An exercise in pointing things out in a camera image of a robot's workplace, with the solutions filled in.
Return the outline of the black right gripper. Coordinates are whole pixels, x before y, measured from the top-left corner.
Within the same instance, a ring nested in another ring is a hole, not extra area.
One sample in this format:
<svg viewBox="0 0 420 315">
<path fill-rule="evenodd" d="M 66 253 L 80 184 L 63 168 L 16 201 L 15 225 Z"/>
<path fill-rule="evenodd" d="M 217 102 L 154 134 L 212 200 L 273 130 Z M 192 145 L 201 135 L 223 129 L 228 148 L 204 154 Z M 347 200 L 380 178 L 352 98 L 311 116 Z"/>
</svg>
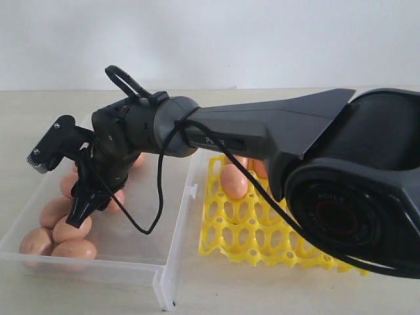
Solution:
<svg viewBox="0 0 420 315">
<path fill-rule="evenodd" d="M 108 159 L 96 148 L 81 149 L 81 158 L 75 161 L 78 180 L 72 188 L 73 204 L 66 223 L 81 227 L 95 211 L 122 209 L 119 195 L 139 155 L 139 151 L 134 151 L 121 159 Z"/>
</svg>

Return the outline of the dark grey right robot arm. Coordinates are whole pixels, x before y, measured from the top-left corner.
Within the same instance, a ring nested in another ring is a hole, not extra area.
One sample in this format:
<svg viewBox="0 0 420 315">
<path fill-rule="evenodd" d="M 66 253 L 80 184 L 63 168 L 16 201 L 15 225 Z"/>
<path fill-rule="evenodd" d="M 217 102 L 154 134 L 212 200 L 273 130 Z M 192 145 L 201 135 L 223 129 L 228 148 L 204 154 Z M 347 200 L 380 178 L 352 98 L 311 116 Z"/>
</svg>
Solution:
<svg viewBox="0 0 420 315">
<path fill-rule="evenodd" d="M 333 89 L 202 108 L 191 98 L 127 91 L 93 113 L 68 219 L 107 206 L 143 152 L 184 158 L 203 148 L 263 163 L 265 200 L 312 245 L 375 273 L 419 277 L 419 93 Z"/>
</svg>

